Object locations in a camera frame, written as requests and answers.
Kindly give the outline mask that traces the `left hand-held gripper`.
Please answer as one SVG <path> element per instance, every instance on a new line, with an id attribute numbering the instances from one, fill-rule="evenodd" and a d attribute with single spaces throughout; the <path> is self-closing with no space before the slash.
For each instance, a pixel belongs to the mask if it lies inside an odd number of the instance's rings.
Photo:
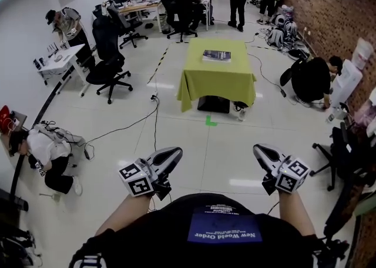
<path id="1" fill-rule="evenodd" d="M 168 177 L 182 156 L 180 147 L 160 149 L 119 169 L 118 174 L 132 197 L 156 195 L 163 200 L 172 190 Z"/>

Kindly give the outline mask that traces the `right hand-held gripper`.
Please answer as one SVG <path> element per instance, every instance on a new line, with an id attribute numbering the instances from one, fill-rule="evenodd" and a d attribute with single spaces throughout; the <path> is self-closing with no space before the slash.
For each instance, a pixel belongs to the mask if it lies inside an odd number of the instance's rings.
<path id="1" fill-rule="evenodd" d="M 254 145 L 253 154 L 266 172 L 261 184 L 268 195 L 276 190 L 289 194 L 295 192 L 311 171 L 300 158 L 268 144 Z"/>

